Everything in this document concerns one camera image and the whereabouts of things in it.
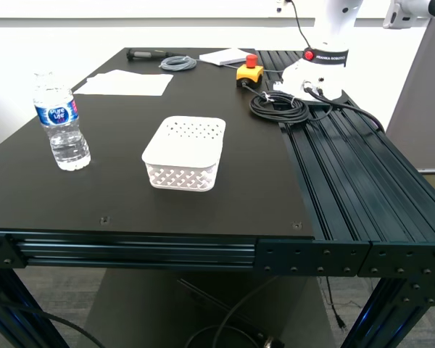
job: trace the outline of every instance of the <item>plastic water bottle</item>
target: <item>plastic water bottle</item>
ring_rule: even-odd
[[[58,166],[63,170],[84,168],[91,157],[87,141],[79,130],[73,93],[56,84],[51,72],[35,75],[34,105]]]

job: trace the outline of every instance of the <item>pure life label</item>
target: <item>pure life label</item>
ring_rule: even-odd
[[[36,107],[38,118],[43,125],[64,125],[65,123],[77,120],[79,117],[78,108],[74,99],[67,104],[55,107]]]

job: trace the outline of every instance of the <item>plastic basket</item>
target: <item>plastic basket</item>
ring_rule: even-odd
[[[142,154],[150,184],[159,189],[212,189],[224,131],[225,121],[219,118],[166,118]]]

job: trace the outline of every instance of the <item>paper sheet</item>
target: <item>paper sheet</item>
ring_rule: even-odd
[[[240,49],[224,49],[208,54],[200,54],[200,60],[216,65],[245,62],[247,55],[251,54]]]
[[[143,75],[113,70],[88,78],[75,94],[113,96],[161,96],[173,78],[170,74]]]

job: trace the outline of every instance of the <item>metal bracket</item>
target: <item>metal bracket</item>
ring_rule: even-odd
[[[407,279],[396,305],[435,306],[435,244],[373,244],[358,275]]]
[[[435,244],[373,243],[359,277],[435,276]]]
[[[9,235],[0,233],[0,268],[25,268],[24,255],[12,243]]]
[[[254,267],[277,275],[354,277],[369,249],[360,241],[260,239]]]

